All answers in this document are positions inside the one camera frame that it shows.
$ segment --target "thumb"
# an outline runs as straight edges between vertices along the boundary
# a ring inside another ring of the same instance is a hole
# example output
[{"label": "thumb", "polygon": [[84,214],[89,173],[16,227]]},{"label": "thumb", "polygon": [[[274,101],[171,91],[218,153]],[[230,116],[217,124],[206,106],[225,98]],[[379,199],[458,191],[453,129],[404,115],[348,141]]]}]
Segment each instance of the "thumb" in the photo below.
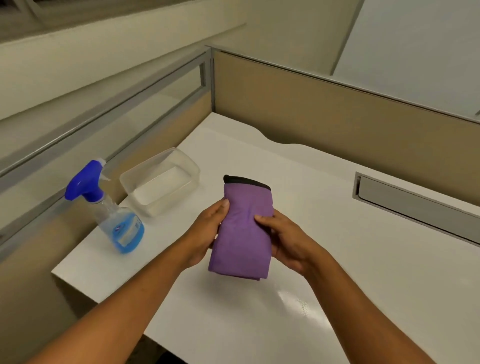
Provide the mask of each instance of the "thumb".
[{"label": "thumb", "polygon": [[282,222],[273,216],[255,215],[255,221],[260,225],[268,226],[277,232],[282,231]]},{"label": "thumb", "polygon": [[212,220],[215,221],[216,224],[222,222],[225,216],[227,216],[229,208],[230,201],[228,201],[228,199],[223,200],[218,210],[212,215]]}]

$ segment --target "spray bottle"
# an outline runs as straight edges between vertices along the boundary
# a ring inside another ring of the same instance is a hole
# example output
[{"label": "spray bottle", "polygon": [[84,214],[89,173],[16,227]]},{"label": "spray bottle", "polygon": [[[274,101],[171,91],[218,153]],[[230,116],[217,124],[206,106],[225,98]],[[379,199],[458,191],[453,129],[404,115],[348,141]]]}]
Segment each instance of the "spray bottle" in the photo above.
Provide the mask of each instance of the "spray bottle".
[{"label": "spray bottle", "polygon": [[132,210],[119,207],[98,186],[104,165],[102,159],[91,160],[70,181],[65,198],[72,201],[82,195],[90,203],[99,228],[121,253],[129,253],[142,239],[145,227]]}]

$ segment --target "blue spray nozzle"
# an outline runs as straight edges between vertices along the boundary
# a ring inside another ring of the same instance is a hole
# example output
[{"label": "blue spray nozzle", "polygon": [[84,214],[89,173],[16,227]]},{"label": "blue spray nozzle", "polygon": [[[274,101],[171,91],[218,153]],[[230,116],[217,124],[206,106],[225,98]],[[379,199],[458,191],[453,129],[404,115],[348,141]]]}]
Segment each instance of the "blue spray nozzle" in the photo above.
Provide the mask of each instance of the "blue spray nozzle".
[{"label": "blue spray nozzle", "polygon": [[91,160],[80,172],[72,178],[65,191],[65,198],[73,201],[82,195],[88,202],[101,201],[104,192],[98,186],[98,180],[102,173],[104,163],[99,160]]}]

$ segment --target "clear plastic tub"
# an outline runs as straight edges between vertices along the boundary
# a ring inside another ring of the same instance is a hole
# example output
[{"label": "clear plastic tub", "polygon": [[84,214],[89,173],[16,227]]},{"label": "clear plastic tub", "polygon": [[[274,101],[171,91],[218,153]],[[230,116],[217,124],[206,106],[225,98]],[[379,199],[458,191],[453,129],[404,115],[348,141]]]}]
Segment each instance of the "clear plastic tub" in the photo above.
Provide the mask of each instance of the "clear plastic tub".
[{"label": "clear plastic tub", "polygon": [[152,217],[183,199],[199,182],[200,168],[177,148],[167,149],[120,176],[136,207]]}]

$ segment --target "purple cloth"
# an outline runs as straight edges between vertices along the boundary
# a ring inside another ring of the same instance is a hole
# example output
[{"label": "purple cloth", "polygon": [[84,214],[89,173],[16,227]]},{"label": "purple cloth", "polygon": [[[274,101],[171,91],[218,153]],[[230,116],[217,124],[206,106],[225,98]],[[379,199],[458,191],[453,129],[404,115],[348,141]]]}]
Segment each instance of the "purple cloth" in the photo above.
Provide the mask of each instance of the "purple cloth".
[{"label": "purple cloth", "polygon": [[270,187],[241,177],[225,176],[224,181],[230,209],[220,225],[208,270],[240,278],[267,278],[272,257],[270,234],[253,216],[273,215]]}]

